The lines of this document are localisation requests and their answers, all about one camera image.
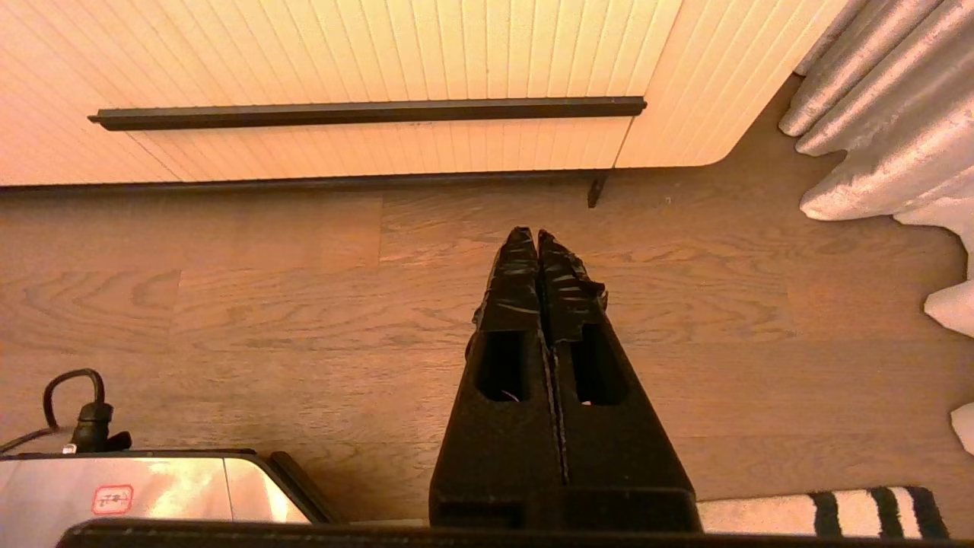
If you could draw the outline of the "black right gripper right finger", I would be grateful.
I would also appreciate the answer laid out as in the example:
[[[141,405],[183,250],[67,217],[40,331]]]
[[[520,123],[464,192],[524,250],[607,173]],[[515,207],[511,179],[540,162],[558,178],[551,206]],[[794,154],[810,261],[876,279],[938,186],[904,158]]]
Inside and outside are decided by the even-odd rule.
[[[547,231],[538,254],[565,524],[699,533],[695,488],[606,314],[605,285]]]

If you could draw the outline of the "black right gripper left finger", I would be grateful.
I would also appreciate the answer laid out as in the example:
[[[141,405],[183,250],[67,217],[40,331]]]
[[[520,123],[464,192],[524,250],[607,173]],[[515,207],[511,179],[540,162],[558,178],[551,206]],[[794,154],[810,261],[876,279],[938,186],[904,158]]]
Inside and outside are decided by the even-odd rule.
[[[539,271],[531,231],[512,229],[474,312],[465,370],[429,483],[431,526],[559,527],[561,464]]]

